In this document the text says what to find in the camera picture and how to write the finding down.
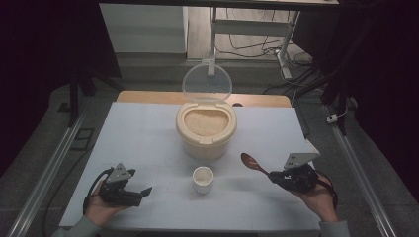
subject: white table surface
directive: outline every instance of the white table surface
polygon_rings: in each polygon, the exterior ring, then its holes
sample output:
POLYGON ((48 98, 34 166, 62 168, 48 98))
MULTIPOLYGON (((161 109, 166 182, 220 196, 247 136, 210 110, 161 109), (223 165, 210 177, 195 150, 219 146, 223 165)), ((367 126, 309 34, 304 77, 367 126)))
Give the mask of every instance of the white table surface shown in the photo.
POLYGON ((227 152, 204 164, 182 146, 175 117, 180 106, 113 103, 60 226, 82 216, 83 198, 96 177, 122 162, 135 175, 125 189, 153 187, 139 207, 119 212, 107 228, 120 230, 281 231, 319 229, 318 217, 297 197, 240 159, 252 155, 268 172, 281 171, 291 152, 309 152, 291 108, 234 108, 237 130, 227 152), (214 173, 204 196, 192 185, 199 166, 214 173))

